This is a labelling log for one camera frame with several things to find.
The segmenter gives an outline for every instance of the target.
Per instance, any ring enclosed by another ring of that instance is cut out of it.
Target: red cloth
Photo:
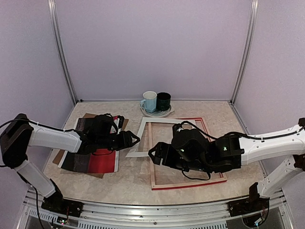
[[[103,155],[110,152],[107,149],[98,149],[95,154]],[[87,173],[113,173],[115,168],[115,155],[115,151],[112,154],[104,156],[91,155]]]

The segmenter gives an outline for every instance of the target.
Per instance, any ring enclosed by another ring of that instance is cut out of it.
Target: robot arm
[[[209,142],[199,129],[184,130],[173,126],[171,144],[159,142],[148,155],[160,165],[188,172],[227,172],[252,162],[287,156],[265,179],[254,183],[249,198],[229,202],[231,216],[259,211],[269,206],[269,198],[287,181],[305,171],[305,118],[292,128],[263,135],[230,132]]]
[[[82,203],[63,199],[56,184],[28,160],[27,148],[43,146],[86,155],[99,148],[121,150],[137,144],[140,139],[131,131],[118,131],[124,117],[119,116],[118,120],[116,125],[111,115],[98,115],[89,128],[77,131],[40,125],[29,120],[25,114],[19,114],[0,135],[3,163],[45,197],[42,208],[64,215],[69,209],[71,216],[79,217]]]

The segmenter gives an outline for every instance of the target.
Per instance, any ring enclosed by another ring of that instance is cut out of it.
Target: white panel
[[[61,38],[84,100],[229,100],[251,0],[58,0]]]

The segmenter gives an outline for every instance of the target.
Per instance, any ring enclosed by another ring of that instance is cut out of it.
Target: black mug
[[[157,110],[167,111],[170,109],[171,95],[166,92],[160,92],[157,94]]]

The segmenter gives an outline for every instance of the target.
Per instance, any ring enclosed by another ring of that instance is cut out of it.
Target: brown cardboard
[[[84,116],[83,116],[83,118],[94,118],[96,116],[96,114],[89,114],[89,113],[86,113]],[[126,128],[126,125],[127,125],[127,123],[128,123],[128,119],[125,119],[124,120],[124,123],[123,123],[123,127],[122,127],[122,130],[124,130],[125,128]],[[58,152],[58,154],[55,156],[55,158],[53,159],[53,163],[54,164],[59,164],[60,163],[60,161],[61,161],[61,158],[62,158],[62,156],[63,156],[63,154],[64,154],[64,150],[60,150],[59,152]],[[87,173],[88,175],[90,175],[90,176],[93,176],[93,177],[97,177],[97,178],[103,178],[103,176],[104,176],[104,173],[99,173],[99,174],[97,174],[97,173]]]

